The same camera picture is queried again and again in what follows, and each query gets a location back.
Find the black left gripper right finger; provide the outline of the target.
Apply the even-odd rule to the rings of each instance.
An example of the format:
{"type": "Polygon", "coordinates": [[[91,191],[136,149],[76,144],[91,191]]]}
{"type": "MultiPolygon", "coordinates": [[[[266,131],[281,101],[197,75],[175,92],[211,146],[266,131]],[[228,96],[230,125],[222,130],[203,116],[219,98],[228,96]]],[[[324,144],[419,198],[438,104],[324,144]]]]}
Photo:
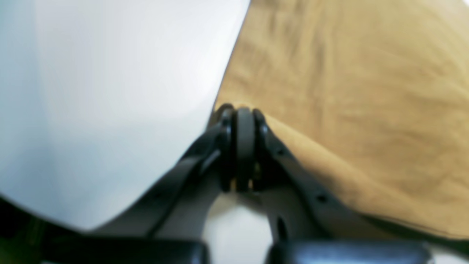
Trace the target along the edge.
{"type": "Polygon", "coordinates": [[[340,202],[300,165],[259,110],[240,109],[240,190],[252,181],[271,227],[267,264],[431,264],[424,242],[397,239],[340,202]]]}

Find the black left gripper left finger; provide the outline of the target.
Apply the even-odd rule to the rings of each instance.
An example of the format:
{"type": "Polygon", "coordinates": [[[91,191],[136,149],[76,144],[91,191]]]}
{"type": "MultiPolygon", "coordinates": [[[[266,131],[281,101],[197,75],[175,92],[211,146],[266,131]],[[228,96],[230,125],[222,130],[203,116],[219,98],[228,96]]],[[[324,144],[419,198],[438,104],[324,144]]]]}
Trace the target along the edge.
{"type": "Polygon", "coordinates": [[[50,239],[43,262],[52,264],[209,264],[202,232],[229,177],[235,109],[221,106],[211,125],[177,164],[137,202],[101,227],[50,239]]]}

